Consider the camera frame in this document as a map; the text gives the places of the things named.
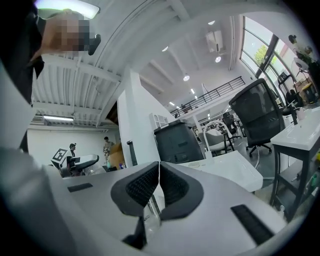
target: tree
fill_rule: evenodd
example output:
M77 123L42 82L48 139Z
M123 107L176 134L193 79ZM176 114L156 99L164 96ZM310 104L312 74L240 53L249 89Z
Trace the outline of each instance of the tree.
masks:
M263 44L254 54L254 59L259 65L261 65L261 63L264 61L266 53L267 53L267 47L265 44ZM276 59L277 57L273 56L271 63L274 64L276 62Z

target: window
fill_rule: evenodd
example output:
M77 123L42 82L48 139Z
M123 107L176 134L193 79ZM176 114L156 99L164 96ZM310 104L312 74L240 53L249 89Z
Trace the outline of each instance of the window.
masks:
M259 23L255 22L250 18L245 17L245 29L257 35L265 43L267 43L267 45L270 44L273 34L264 26L260 25Z
M260 41L253 34L245 31L244 33L244 43L243 50L246 54L252 57L256 63L260 66L264 60L264 56L267 52L268 46Z
M241 59L245 62L248 68L252 70L254 74L257 73L259 67L245 52L242 52Z
M256 78L264 78L285 103L284 94L295 90L294 81L288 78L279 89L278 76L284 72L297 82L303 82L309 75L299 72L294 51L270 30L248 17L244 18L244 24L241 60L255 73Z
M279 54L280 58L284 61L284 63L288 66L291 73L295 76L297 81L304 81L309 78L308 73L299 72L299 67L296 65L294 58L296 58L296 54L293 50L291 50L281 39L279 39L275 51Z

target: cardboard box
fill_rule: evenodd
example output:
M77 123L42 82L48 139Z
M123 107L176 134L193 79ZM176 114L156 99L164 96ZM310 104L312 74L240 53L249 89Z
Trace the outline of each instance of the cardboard box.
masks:
M109 163L112 167L116 167L117 170L121 169L120 164L125 163L125 157L122 151L121 143L114 144L110 148Z

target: person wearing cap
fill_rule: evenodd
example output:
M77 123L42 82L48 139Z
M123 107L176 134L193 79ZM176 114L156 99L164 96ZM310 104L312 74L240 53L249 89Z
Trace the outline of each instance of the person wearing cap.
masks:
M89 31L84 26L87 20L80 13L67 9L42 19L38 16L35 0L26 1L31 1L32 5L26 12L24 26L11 36L11 40L4 40L1 48L5 50L1 51L0 57L12 82L31 105L33 72L38 78L45 65L41 55L84 51L84 46L89 44ZM20 148L28 152L27 133Z
M76 157L76 154L75 154L76 143L71 143L69 145L69 149L70 149L70 153L67 153L68 155L66 157L66 166L67 166L68 170L70 171L70 168L72 166L74 166L74 161L71 158ZM74 176L79 176L80 175L80 173L78 171L71 171L71 172L72 172L72 174Z
M71 143L70 146L69 146L69 149L70 149L72 157L74 158L76 156L76 154L75 154L76 145Z

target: air conditioner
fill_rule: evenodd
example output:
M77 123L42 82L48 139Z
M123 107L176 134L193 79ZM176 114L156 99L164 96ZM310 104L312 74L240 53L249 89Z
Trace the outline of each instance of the air conditioner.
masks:
M36 115L31 121L32 125L44 126L47 124L43 116Z
M222 48L224 47L222 41L222 33L220 30L215 32L209 32L205 35L206 42L209 47L210 53L217 52L220 53Z

